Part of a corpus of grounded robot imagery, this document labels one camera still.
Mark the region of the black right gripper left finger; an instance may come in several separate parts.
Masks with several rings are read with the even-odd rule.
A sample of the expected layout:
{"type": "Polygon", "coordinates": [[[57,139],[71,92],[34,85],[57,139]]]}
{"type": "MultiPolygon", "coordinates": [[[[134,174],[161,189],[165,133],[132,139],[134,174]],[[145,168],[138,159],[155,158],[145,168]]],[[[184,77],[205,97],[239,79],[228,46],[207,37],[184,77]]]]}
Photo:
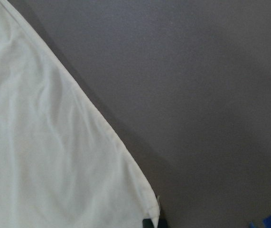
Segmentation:
{"type": "Polygon", "coordinates": [[[153,222],[150,218],[146,218],[142,221],[143,228],[154,228],[153,222]]]}

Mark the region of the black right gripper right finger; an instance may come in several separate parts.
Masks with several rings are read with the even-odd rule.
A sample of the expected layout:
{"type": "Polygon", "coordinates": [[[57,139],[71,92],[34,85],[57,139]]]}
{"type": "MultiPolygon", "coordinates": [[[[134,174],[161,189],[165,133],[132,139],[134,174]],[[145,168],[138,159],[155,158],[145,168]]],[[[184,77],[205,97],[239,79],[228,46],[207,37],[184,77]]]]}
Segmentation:
{"type": "Polygon", "coordinates": [[[167,220],[165,218],[159,218],[158,228],[167,228],[167,220]]]}

